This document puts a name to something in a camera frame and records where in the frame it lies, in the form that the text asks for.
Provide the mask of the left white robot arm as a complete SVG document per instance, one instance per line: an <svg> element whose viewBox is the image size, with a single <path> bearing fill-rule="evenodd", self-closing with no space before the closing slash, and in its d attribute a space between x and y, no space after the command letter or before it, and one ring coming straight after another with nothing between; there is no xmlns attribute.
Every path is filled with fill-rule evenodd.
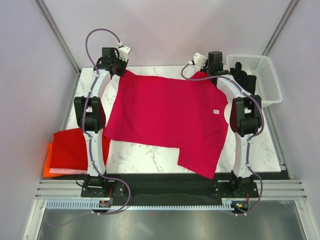
<svg viewBox="0 0 320 240"><path fill-rule="evenodd" d="M87 152L87 174L83 177L81 196L85 198L111 198L120 187L120 195L127 186L123 180L107 177L103 157L103 132L106 114L102 96L113 76L123 76L131 49L127 46L104 47L102 56L93 64L93 78L83 96L74 98L77 125L83 132Z"/></svg>

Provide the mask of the magenta t shirt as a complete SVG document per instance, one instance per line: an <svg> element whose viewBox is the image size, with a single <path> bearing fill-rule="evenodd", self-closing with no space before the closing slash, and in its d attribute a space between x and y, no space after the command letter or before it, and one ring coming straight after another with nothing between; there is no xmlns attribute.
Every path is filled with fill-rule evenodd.
<svg viewBox="0 0 320 240"><path fill-rule="evenodd" d="M191 80L126 71L104 134L114 141L177 148L179 166L212 179L229 127L227 103L200 71Z"/></svg>

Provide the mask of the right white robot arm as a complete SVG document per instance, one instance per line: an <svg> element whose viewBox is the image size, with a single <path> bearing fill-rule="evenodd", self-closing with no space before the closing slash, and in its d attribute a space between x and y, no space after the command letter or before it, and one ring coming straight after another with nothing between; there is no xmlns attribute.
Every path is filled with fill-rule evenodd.
<svg viewBox="0 0 320 240"><path fill-rule="evenodd" d="M255 93L257 77L245 72L240 62L225 70L220 51L210 51L198 67L231 101L229 126L235 135L235 162L226 190L234 197L257 198L256 173L250 167L254 138L264 130L262 100Z"/></svg>

